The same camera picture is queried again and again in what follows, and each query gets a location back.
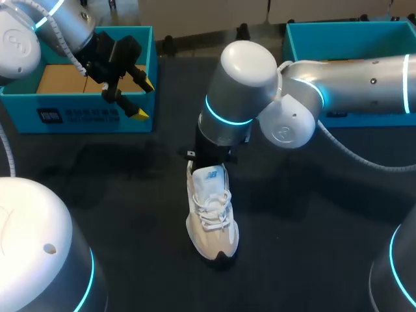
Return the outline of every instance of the black tabletop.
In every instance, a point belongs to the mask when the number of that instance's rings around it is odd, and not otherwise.
[[[160,59],[150,134],[19,135],[0,107],[18,175],[70,209],[105,271],[109,312],[363,311],[372,260],[413,206],[416,174],[366,168],[319,131],[280,149],[254,125],[227,166],[238,258],[226,271],[208,267],[185,228],[186,161],[176,152],[193,143],[216,62]],[[416,163],[416,128],[332,132],[372,161]]]

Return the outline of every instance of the teal plastic bin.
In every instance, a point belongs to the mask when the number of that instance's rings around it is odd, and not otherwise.
[[[351,60],[416,53],[416,32],[408,21],[288,24],[284,60]],[[350,114],[320,117],[326,127],[416,125],[416,114]]]
[[[142,46],[136,64],[146,65],[146,73],[157,89],[157,54],[152,27],[97,27],[119,40],[130,34]],[[5,106],[20,133],[147,133],[153,127],[155,92],[123,92],[147,114],[141,122],[128,118],[117,104],[109,104],[101,93],[36,94],[48,64],[71,64],[41,43],[42,59],[26,79],[0,89]]]

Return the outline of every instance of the shoe tongue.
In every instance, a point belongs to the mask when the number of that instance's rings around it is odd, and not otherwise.
[[[222,194],[226,187],[222,166],[211,166],[195,170],[192,174],[195,193],[200,204],[210,195]]]

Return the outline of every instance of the shoe lace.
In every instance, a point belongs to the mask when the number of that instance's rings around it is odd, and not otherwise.
[[[192,196],[196,204],[196,212],[200,216],[202,226],[205,229],[224,229],[229,224],[228,206],[231,201],[231,193],[224,190],[223,193],[210,195],[203,204],[201,204],[195,194]]]

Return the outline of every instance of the glowing blue light ring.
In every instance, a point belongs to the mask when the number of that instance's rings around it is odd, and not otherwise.
[[[75,310],[73,310],[73,312],[78,312],[80,310],[80,308],[82,308],[86,297],[88,296],[88,293],[90,292],[91,289],[91,285],[92,285],[92,279],[94,278],[94,256],[92,255],[92,250],[90,248],[90,253],[91,253],[91,276],[90,276],[90,282],[88,283],[88,287],[86,288],[86,291],[84,293],[83,298],[81,299],[81,301],[79,302],[78,306],[75,308]]]
[[[403,105],[406,114],[410,114],[408,94],[409,54],[403,60]]]
[[[312,82],[308,81],[308,80],[303,80],[301,78],[293,78],[293,80],[295,81],[299,81],[300,83],[305,83],[308,86],[310,86],[313,90],[315,90],[316,92],[318,92],[320,99],[322,100],[322,108],[324,108],[324,95],[322,94],[322,92],[318,89],[317,86],[315,86]]]
[[[58,9],[59,7],[63,4],[65,0],[59,0],[57,4],[55,4],[55,6],[52,8],[52,10],[49,11],[49,15],[52,16]],[[36,23],[36,29],[38,29],[39,27],[41,27],[44,23],[46,23],[47,18],[42,18],[38,23]]]
[[[246,122],[231,122],[229,120],[223,119],[221,117],[219,117],[219,115],[215,114],[214,111],[212,110],[212,108],[210,108],[209,104],[208,104],[208,96],[205,97],[205,102],[207,104],[207,108],[208,111],[218,120],[220,120],[221,122],[224,122],[225,124],[229,124],[229,125],[246,125],[249,124],[250,122],[252,122],[253,120],[247,120]]]
[[[395,236],[396,236],[396,233],[397,233],[397,230],[399,229],[399,227],[400,226],[398,226],[398,228],[396,229],[396,231],[393,234],[393,236],[391,237],[391,241],[390,241],[390,248],[389,248],[390,266],[391,266],[391,270],[393,271],[393,275],[396,279],[397,285],[400,287],[404,296],[410,301],[410,303],[413,304],[414,307],[416,307],[416,302],[412,299],[412,297],[409,295],[409,293],[405,290],[402,282],[398,278],[398,275],[397,275],[396,269],[395,269],[395,264],[393,263],[393,241],[395,240]]]

